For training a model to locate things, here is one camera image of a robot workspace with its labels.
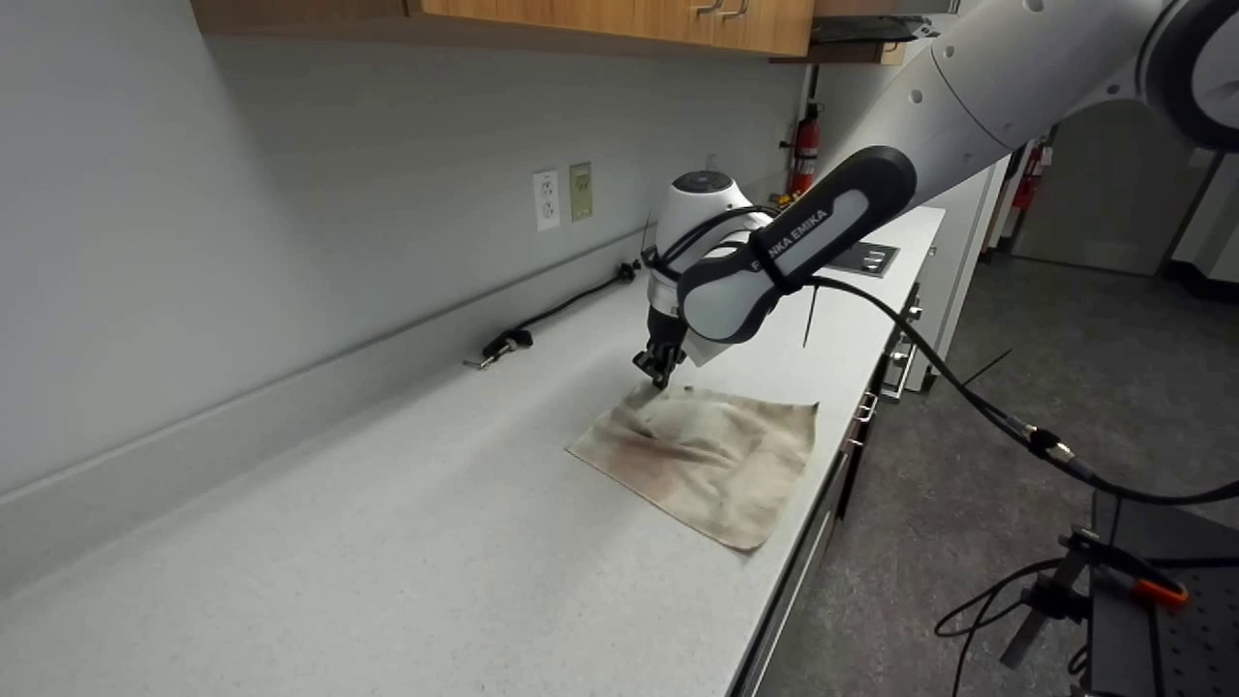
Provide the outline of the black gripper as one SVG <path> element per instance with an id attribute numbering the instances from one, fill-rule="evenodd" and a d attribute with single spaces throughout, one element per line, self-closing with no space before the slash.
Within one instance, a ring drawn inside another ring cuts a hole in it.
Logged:
<path id="1" fill-rule="evenodd" d="M 685 321 L 661 309 L 648 314 L 648 349 L 637 351 L 637 367 L 648 370 L 655 390 L 668 386 L 668 370 L 685 360 Z"/>

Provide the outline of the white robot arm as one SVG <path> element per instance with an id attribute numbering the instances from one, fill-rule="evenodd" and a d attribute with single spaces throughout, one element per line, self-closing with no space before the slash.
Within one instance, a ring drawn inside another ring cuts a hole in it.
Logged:
<path id="1" fill-rule="evenodd" d="M 724 172 L 666 185 L 635 367 L 666 386 L 751 341 L 782 294 L 1048 123 L 1147 101 L 1208 150 L 1239 146 L 1239 0 L 978 0 L 902 61 L 800 199 L 769 214 Z"/>

